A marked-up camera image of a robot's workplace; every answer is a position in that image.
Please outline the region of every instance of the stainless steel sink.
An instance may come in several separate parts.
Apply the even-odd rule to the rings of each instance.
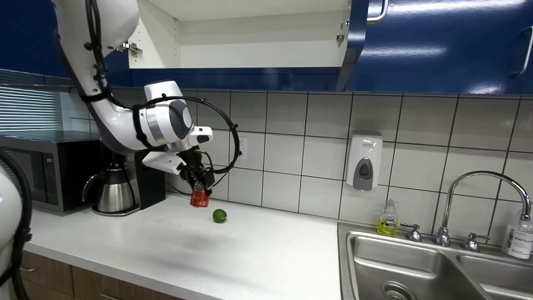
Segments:
[[[339,226],[344,300],[533,300],[533,264]]]
[[[458,256],[463,271],[495,300],[533,299],[533,266],[487,256]]]

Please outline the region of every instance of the faucet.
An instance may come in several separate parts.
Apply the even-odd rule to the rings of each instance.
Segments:
[[[467,177],[473,177],[473,176],[490,176],[490,177],[498,177],[503,182],[510,184],[520,196],[520,201],[523,204],[522,209],[522,221],[532,221],[532,199],[527,192],[527,189],[523,189],[517,181],[513,181],[512,177],[507,177],[503,174],[497,174],[497,172],[490,172],[490,171],[473,171],[468,174],[460,176],[457,181],[452,182],[450,191],[448,191],[448,202],[447,202],[447,211],[445,211],[445,217],[443,217],[443,224],[438,229],[437,236],[435,236],[435,244],[437,246],[443,246],[448,247],[450,242],[450,234],[448,234],[448,219],[450,219],[450,209],[452,209],[452,201],[453,201],[453,192],[458,187],[458,184],[467,179]]]

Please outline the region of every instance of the cabinet handle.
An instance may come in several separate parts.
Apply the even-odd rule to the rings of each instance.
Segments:
[[[105,294],[100,294],[100,299],[104,299],[104,300],[120,300],[120,299],[115,299],[115,297],[110,297],[110,296],[105,296]]]
[[[377,16],[377,17],[369,17],[369,19],[367,19],[367,24],[378,24],[378,22],[382,22],[382,21],[387,17],[387,14],[388,14],[388,4],[390,4],[390,0],[383,0],[383,4],[382,4],[382,14]]]
[[[34,272],[37,272],[37,269],[24,269],[24,267],[20,267],[20,272],[24,272],[24,274],[34,274]]]
[[[527,51],[527,57],[523,61],[522,71],[513,74],[515,77],[523,76],[528,71],[528,66],[530,66],[532,49],[533,49],[533,27],[530,27],[527,31],[530,32],[528,51]]]

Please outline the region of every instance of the coffee maker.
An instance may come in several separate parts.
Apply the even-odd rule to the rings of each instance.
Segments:
[[[134,187],[134,197],[139,207],[149,209],[165,201],[165,174],[144,166],[149,152],[137,152],[125,157],[125,171]]]
[[[84,189],[82,199],[100,216],[130,216],[165,201],[165,174],[147,169],[149,152],[119,156],[102,146],[100,169]]]

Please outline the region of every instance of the kettle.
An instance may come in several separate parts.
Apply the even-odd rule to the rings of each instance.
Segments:
[[[120,216],[137,209],[134,189],[122,162],[114,161],[104,172],[92,176],[84,187],[82,202],[87,202],[97,182],[102,182],[102,191],[94,204],[97,214]]]

